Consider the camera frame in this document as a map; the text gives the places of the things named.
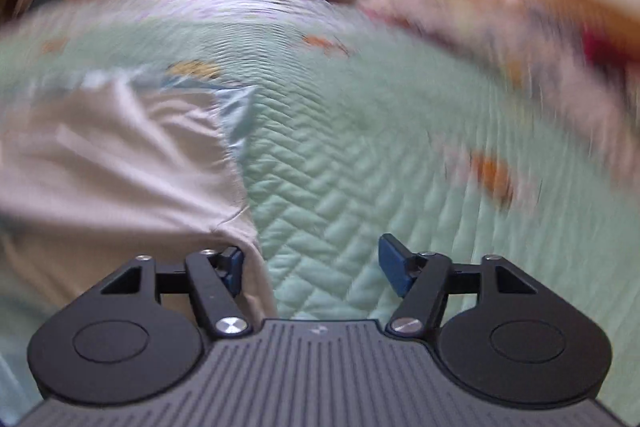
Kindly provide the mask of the light blue white jacket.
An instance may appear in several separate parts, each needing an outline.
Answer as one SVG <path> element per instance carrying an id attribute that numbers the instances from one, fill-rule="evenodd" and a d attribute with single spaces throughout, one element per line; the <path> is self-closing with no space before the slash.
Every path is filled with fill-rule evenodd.
<path id="1" fill-rule="evenodd" d="M 58 313 L 25 362 L 44 395 L 122 407 L 190 377 L 210 338 L 184 260 L 238 247 L 252 330 L 276 312 L 218 94 L 97 72 L 1 104 L 1 263 Z"/>

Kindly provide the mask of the green quilted bee bedspread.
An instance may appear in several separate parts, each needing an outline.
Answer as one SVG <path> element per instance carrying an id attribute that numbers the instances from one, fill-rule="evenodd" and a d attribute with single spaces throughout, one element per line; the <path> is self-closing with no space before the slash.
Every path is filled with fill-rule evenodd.
<path id="1" fill-rule="evenodd" d="M 52 3 L 1 33 L 1 95 L 130 74 L 217 95 L 277 305 L 386 319 L 378 236 L 498 254 L 598 322 L 600 397 L 639 418 L 639 206 L 589 144 L 498 76 L 319 0 Z"/>

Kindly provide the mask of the floral folded duvet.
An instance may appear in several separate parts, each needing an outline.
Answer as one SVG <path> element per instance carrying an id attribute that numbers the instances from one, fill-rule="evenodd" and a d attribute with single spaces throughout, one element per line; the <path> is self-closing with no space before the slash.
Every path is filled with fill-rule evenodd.
<path id="1" fill-rule="evenodd" d="M 357 0 L 356 5 L 495 70 L 585 140 L 615 182 L 639 187 L 639 121 L 623 77 L 596 65 L 576 25 L 542 9 L 473 0 Z"/>

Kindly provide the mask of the dark red garment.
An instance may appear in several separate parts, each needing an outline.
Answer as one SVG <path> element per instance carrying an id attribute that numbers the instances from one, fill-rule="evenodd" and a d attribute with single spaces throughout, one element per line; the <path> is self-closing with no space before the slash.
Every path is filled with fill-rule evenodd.
<path id="1" fill-rule="evenodd" d="M 594 67 L 625 70 L 630 62 L 629 54 L 611 40 L 590 29 L 582 32 L 582 53 L 586 62 Z"/>

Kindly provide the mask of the wooden bed headboard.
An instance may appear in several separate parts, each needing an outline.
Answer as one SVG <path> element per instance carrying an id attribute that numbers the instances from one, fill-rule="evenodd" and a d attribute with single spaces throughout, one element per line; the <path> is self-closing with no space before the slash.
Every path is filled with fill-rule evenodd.
<path id="1" fill-rule="evenodd" d="M 553 16 L 571 20 L 581 28 L 607 38 L 634 60 L 639 60 L 639 12 L 614 0 L 518 0 L 536 5 Z"/>

